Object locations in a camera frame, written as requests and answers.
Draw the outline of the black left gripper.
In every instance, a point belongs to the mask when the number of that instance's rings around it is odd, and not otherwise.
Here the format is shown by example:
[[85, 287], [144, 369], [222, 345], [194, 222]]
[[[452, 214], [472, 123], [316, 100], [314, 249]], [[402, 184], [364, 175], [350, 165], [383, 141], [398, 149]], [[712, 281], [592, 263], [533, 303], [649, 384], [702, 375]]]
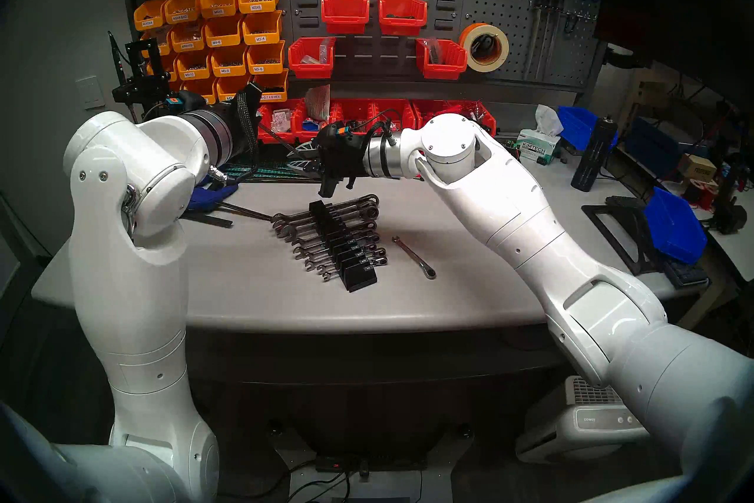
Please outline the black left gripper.
[[232, 135], [232, 153], [230, 159], [246, 157], [250, 169], [257, 169], [259, 154], [259, 116], [262, 89], [256, 84], [247, 84], [238, 91], [229, 102], [228, 113]]

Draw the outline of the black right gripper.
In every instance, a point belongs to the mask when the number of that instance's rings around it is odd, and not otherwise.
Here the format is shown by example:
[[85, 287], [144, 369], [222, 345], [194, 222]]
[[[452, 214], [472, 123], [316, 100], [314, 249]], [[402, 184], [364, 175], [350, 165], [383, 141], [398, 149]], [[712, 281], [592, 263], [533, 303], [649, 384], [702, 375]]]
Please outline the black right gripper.
[[346, 187], [352, 189], [357, 178], [368, 177], [364, 156], [369, 145], [366, 135], [354, 134], [344, 122], [327, 124], [312, 139], [295, 148], [298, 174], [303, 177], [321, 177], [319, 196], [331, 198], [336, 186], [348, 179]]

